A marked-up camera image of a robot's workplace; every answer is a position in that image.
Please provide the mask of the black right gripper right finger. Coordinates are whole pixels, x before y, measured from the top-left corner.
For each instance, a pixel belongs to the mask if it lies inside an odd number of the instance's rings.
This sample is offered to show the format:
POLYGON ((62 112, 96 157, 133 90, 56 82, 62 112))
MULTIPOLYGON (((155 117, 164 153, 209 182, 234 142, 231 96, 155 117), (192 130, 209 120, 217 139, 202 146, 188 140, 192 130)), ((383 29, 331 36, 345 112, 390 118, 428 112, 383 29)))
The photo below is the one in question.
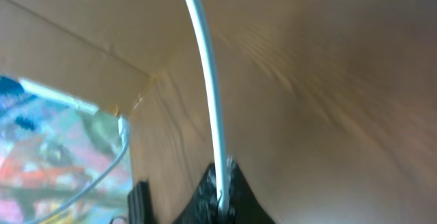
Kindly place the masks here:
POLYGON ((274 224, 273 219, 261 207, 238 163, 227 159, 229 172, 229 212, 221 223, 274 224))

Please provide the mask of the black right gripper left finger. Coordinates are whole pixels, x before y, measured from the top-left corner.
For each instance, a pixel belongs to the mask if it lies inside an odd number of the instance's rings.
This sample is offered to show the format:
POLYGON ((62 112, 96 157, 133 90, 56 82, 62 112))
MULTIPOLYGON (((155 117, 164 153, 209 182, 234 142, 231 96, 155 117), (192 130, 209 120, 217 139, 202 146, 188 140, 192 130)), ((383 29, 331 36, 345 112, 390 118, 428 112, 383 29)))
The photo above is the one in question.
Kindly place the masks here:
POLYGON ((219 224, 216 195, 215 166, 210 163, 193 193, 189 203, 173 224, 219 224))

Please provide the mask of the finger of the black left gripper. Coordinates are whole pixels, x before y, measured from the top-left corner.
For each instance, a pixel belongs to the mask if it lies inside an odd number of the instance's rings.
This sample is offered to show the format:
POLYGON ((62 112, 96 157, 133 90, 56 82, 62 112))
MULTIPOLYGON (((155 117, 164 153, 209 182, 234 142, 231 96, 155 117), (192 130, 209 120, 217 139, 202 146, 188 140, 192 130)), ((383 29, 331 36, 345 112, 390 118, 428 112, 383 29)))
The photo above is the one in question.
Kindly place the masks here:
POLYGON ((128 194, 128 223, 152 224, 152 201, 148 182, 137 182, 128 194))

